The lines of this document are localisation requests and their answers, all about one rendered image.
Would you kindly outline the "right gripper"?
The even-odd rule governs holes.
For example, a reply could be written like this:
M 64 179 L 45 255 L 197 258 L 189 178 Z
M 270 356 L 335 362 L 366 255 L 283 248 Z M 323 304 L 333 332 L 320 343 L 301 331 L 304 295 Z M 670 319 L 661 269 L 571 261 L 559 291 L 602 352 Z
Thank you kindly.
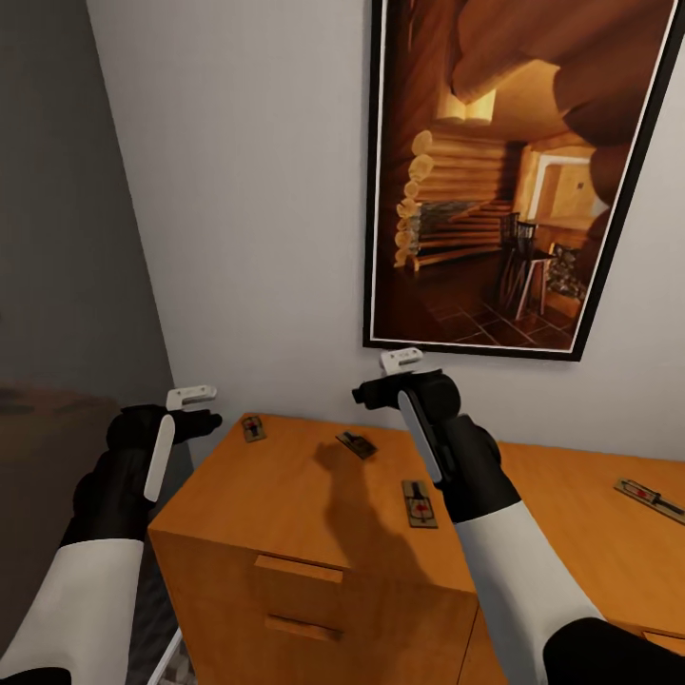
M 387 406 L 396 409 L 395 405 L 392 403 L 392 400 L 390 400 L 390 388 L 392 386 L 392 382 L 400 377 L 401 374 L 397 374 L 394 376 L 381 378 L 380 380 L 363 383 L 360 389 L 354 389 L 352 391 L 353 397 L 355 398 L 357 404 L 365 403 L 365 406 L 369 411 L 381 409 Z

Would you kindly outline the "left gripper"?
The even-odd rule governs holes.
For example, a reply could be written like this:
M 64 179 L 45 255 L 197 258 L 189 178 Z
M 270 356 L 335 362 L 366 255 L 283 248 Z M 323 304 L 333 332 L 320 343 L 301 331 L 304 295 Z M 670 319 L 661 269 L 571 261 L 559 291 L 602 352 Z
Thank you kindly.
M 223 423 L 223 418 L 219 414 L 210 415 L 208 409 L 194 412 L 175 412 L 175 415 L 181 417 L 181 421 L 183 421 L 183 434 L 175 441 L 175 444 L 195 437 L 208 436 Z

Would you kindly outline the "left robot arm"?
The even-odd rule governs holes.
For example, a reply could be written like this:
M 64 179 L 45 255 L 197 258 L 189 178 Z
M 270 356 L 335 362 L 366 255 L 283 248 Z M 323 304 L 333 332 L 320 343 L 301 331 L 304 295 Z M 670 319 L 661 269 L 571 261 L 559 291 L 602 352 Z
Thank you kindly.
M 75 516 L 18 632 L 0 658 L 0 685 L 126 685 L 148 512 L 158 501 L 172 444 L 223 423 L 186 404 L 215 387 L 168 391 L 166 406 L 121 408 L 109 451 L 75 490 Z

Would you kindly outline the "mousetrap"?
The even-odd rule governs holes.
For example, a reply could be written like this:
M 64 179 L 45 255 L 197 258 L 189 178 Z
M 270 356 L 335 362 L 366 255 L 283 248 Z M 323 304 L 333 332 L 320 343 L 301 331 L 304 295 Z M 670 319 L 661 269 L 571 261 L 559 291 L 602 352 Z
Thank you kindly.
M 412 528 L 438 528 L 436 515 L 424 480 L 402 481 L 408 517 Z
M 246 442 L 256 442 L 256 440 L 266 439 L 262 421 L 258 415 L 243 417 L 243 426 Z
M 363 457 L 367 459 L 367 457 L 377 452 L 376 447 L 369 443 L 369 441 L 360 438 L 360 436 L 353 430 L 350 430 L 350 428 L 344 430 L 342 434 L 337 434 L 335 438 L 362 459 Z
M 649 508 L 657 511 L 661 515 L 675 520 L 685 526 L 685 507 L 678 505 L 676 502 L 663 498 L 660 494 L 655 493 L 649 488 L 640 486 L 632 480 L 620 478 L 616 484 L 616 490 L 629 498 L 635 499 L 637 502 L 647 505 Z

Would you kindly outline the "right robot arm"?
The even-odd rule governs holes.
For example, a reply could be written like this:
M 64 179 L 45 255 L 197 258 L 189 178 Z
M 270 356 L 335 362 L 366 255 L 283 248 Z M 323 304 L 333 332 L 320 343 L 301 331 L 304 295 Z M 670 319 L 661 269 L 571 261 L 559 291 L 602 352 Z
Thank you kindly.
M 417 347 L 380 354 L 382 378 L 352 391 L 369 411 L 401 410 L 444 501 L 510 685 L 685 685 L 685 657 L 607 619 L 500 468 L 498 444 L 459 415 L 442 369 L 401 373 Z

